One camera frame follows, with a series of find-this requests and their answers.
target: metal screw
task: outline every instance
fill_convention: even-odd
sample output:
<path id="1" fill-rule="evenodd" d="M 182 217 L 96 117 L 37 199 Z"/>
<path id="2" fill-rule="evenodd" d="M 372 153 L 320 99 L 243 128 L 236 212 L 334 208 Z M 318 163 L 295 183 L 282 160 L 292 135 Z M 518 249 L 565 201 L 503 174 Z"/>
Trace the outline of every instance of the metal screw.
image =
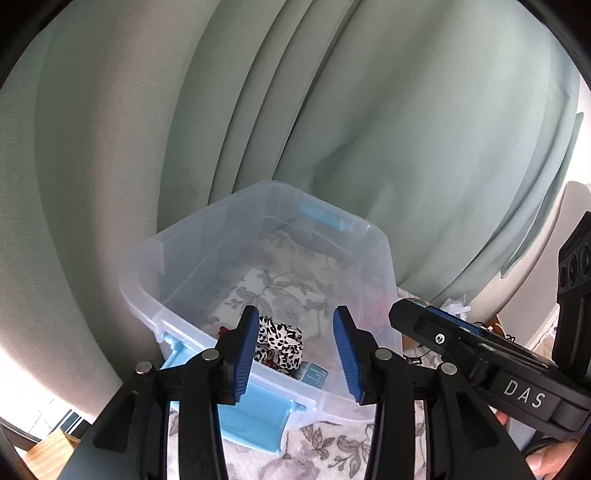
<path id="1" fill-rule="evenodd" d="M 454 364 L 443 364 L 441 371 L 446 375 L 455 375 L 457 374 L 457 367 Z"/>
<path id="2" fill-rule="evenodd" d="M 208 348 L 201 353 L 201 357 L 204 360 L 215 360 L 218 356 L 220 356 L 220 352 L 215 348 Z"/>
<path id="3" fill-rule="evenodd" d="M 375 357 L 379 360 L 390 360 L 392 358 L 392 352 L 387 348 L 378 348 L 375 351 Z"/>
<path id="4" fill-rule="evenodd" d="M 152 371 L 152 366 L 150 362 L 140 362 L 135 366 L 135 373 L 138 375 L 148 375 Z"/>

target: wooden floor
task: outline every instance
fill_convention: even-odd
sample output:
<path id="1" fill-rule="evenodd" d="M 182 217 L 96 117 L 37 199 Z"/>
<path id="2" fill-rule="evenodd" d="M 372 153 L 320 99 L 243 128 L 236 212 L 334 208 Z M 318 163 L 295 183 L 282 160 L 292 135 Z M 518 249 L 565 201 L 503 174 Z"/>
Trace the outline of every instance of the wooden floor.
<path id="1" fill-rule="evenodd" d="M 60 429 L 27 452 L 23 460 L 38 480 L 57 480 L 80 440 Z"/>

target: light blue bin latch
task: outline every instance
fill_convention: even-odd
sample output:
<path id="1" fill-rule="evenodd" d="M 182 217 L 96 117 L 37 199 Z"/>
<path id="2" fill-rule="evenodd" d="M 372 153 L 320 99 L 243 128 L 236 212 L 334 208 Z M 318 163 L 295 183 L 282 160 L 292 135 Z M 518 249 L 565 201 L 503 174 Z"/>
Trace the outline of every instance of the light blue bin latch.
<path id="1" fill-rule="evenodd" d="M 197 355 L 197 352 L 170 335 L 165 335 L 164 340 L 171 346 L 172 353 L 162 368 L 184 365 Z M 179 408 L 178 402 L 171 402 L 170 405 L 175 410 Z M 298 402 L 283 398 L 253 382 L 248 382 L 246 393 L 235 406 L 217 407 L 224 439 L 275 455 L 281 453 L 281 437 L 291 413 L 305 409 Z"/>

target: leopard print fabric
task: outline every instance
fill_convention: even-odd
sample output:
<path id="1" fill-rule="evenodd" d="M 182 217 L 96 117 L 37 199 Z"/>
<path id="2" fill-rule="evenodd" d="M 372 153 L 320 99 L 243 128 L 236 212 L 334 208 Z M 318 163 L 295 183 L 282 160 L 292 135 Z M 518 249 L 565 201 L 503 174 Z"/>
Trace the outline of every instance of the leopard print fabric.
<path id="1" fill-rule="evenodd" d="M 291 375 L 300 367 L 304 355 L 303 335 L 298 327 L 259 318 L 255 360 L 279 372 Z"/>

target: camera lens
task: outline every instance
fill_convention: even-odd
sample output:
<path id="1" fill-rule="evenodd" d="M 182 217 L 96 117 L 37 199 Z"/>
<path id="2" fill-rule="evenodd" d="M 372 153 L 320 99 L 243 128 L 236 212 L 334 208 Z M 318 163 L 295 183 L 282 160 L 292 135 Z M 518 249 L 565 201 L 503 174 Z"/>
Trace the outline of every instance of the camera lens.
<path id="1" fill-rule="evenodd" d="M 591 267 L 591 252 L 589 252 L 589 247 L 585 245 L 581 252 L 581 270 L 583 270 L 583 275 L 589 273 L 589 267 Z"/>
<path id="2" fill-rule="evenodd" d="M 573 255 L 573 258 L 570 259 L 569 262 L 569 280 L 570 284 L 574 285 L 577 281 L 577 257 Z"/>
<path id="3" fill-rule="evenodd" d="M 566 268 L 560 267 L 560 270 L 558 271 L 558 286 L 560 288 L 562 288 L 562 287 L 564 287 L 565 283 L 566 283 Z"/>

